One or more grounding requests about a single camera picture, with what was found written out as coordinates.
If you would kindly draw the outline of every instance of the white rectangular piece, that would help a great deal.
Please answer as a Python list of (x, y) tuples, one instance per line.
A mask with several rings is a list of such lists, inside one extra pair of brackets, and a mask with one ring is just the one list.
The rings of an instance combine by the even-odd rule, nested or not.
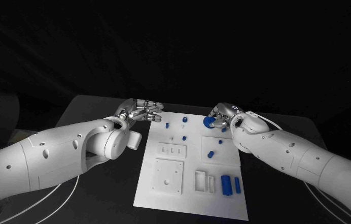
[[(222, 132), (221, 129), (209, 129), (203, 125), (205, 116), (172, 112), (162, 112), (160, 116), (163, 117), (163, 121), (152, 122), (150, 126), (134, 206), (231, 219), (249, 220), (244, 191), (245, 180), (242, 179), (241, 165), (234, 166), (208, 164), (202, 162), (202, 137), (215, 137), (216, 140), (222, 139), (231, 142), (231, 130)], [(183, 161), (185, 164), (182, 195), (175, 195), (153, 189), (156, 159), (159, 157), (166, 158), (166, 156), (160, 156), (157, 154), (160, 142), (186, 145), (188, 147), (188, 158), (176, 159), (176, 161)], [(214, 177), (214, 194), (209, 193), (208, 177), (205, 178), (206, 192), (199, 194), (199, 192), (195, 191), (196, 171), (206, 172), (208, 177)], [(232, 196), (224, 195), (222, 175), (229, 175), (232, 179), (235, 179), (235, 177), (241, 178), (241, 194), (235, 194)]]
[(175, 195), (182, 195), (183, 162), (156, 159), (153, 189)]
[(205, 178), (206, 178), (206, 173), (196, 171), (196, 175), (195, 175), (195, 191), (196, 192), (206, 192), (206, 182), (205, 182)]
[(209, 194), (215, 194), (215, 178), (208, 176)]
[(241, 166), (239, 150), (232, 139), (218, 137), (202, 137), (202, 161), (211, 164), (224, 164), (229, 166)]
[(179, 145), (179, 144), (159, 143), (157, 155), (186, 159), (186, 157), (188, 157), (188, 146)]

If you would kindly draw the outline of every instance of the dark table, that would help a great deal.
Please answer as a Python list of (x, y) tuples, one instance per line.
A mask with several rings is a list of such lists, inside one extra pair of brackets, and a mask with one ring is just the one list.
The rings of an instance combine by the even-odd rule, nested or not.
[[(57, 126), (114, 115), (123, 101), (124, 99), (77, 96)], [(211, 110), (209, 107), (165, 104), (165, 111), (169, 112), (208, 115)], [(308, 118), (258, 114), (273, 120), (284, 130), (326, 148), (319, 129)], [(127, 148), (117, 160), (110, 160), (81, 175), (68, 203), (42, 223), (248, 223), (242, 220), (134, 207), (149, 129), (149, 121), (136, 123), (133, 130), (143, 134), (139, 150)], [(271, 168), (252, 154), (241, 152), (241, 161), (249, 223), (342, 223), (316, 200), (303, 181)], [(77, 178), (65, 182), (50, 198), (8, 223), (41, 221), (65, 202), (75, 182)], [(14, 196), (2, 219), (27, 209), (52, 189)]]

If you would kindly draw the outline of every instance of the blue object in gripper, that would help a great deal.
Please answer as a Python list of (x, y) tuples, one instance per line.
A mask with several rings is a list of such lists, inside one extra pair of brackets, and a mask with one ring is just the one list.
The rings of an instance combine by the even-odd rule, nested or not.
[(226, 196), (234, 195), (231, 176), (228, 175), (222, 176), (222, 190), (224, 190), (224, 195)]
[(212, 158), (212, 157), (214, 157), (214, 155), (215, 155), (215, 152), (214, 152), (214, 151), (211, 151), (211, 153), (209, 153), (208, 157), (209, 157), (209, 158)]
[(209, 117), (209, 116), (206, 116), (206, 117), (203, 118), (203, 124), (205, 124), (205, 126), (206, 126), (209, 129), (215, 128), (214, 126), (211, 126), (211, 124), (212, 124), (215, 121), (216, 121), (215, 117)]
[(237, 193), (241, 193), (241, 183), (239, 183), (239, 177), (235, 178), (237, 179)]

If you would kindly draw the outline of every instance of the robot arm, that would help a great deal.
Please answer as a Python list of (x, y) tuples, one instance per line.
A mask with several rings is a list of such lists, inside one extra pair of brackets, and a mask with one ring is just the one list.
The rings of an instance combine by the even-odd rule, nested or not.
[(162, 121), (162, 103), (127, 100), (114, 116), (45, 130), (0, 150), (0, 199), (60, 185), (139, 148), (136, 120)]
[(277, 170), (320, 188), (351, 209), (349, 159), (296, 134), (273, 131), (260, 115), (245, 113), (229, 103), (218, 104), (206, 120), (209, 127), (231, 128), (235, 145), (244, 152), (252, 153)]

